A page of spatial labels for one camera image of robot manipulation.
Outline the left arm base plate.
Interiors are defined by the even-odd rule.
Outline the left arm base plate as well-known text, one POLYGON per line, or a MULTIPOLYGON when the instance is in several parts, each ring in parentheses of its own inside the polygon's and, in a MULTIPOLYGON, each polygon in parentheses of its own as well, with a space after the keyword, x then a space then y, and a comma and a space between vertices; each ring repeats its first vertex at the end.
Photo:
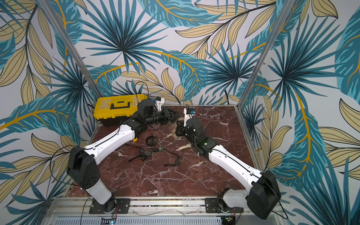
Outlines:
POLYGON ((129 198, 110 198, 105 204, 100 204, 96 200, 92 201, 90 214, 128 214, 130 207, 129 198))

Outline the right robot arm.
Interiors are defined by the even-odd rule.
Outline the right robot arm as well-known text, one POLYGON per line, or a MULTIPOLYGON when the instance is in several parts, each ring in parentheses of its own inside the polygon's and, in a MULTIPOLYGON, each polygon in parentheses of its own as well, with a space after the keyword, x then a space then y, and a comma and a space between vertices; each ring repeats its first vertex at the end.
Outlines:
POLYGON ((177 121, 176 135, 185 137, 199 156, 226 170, 245 188, 244 193, 234 189, 223 191, 218 197, 220 202, 230 209, 247 207, 260 219, 268 218, 281 199, 277 180, 271 171, 262 172, 235 157, 205 134, 197 118, 177 121))

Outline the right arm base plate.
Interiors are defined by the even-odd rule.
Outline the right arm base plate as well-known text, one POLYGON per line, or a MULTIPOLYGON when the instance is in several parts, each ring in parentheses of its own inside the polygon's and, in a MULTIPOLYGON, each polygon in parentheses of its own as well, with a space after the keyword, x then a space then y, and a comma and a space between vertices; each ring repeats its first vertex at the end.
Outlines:
POLYGON ((205 198, 206 213, 243 213, 244 208, 229 207, 226 203, 219 198, 205 198))

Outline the beige striped cloth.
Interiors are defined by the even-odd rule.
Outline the beige striped cloth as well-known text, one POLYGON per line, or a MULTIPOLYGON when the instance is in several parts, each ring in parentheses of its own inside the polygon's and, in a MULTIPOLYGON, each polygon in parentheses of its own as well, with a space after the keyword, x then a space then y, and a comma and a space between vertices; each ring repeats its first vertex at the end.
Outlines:
POLYGON ((184 135, 184 118, 179 118, 174 124, 172 136, 175 140, 179 140, 184 135))

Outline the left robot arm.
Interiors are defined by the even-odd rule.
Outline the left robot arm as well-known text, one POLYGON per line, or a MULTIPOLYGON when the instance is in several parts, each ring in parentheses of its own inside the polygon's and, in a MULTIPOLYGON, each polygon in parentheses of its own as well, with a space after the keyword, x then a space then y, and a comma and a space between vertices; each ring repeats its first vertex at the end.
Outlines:
POLYGON ((178 112, 163 106, 163 102, 160 98, 142 100, 137 111, 114 132, 84 148, 75 146, 70 151, 67 174, 103 207, 105 213, 114 209, 116 200, 100 179, 98 165, 120 146, 138 138, 149 125, 175 123, 178 112))

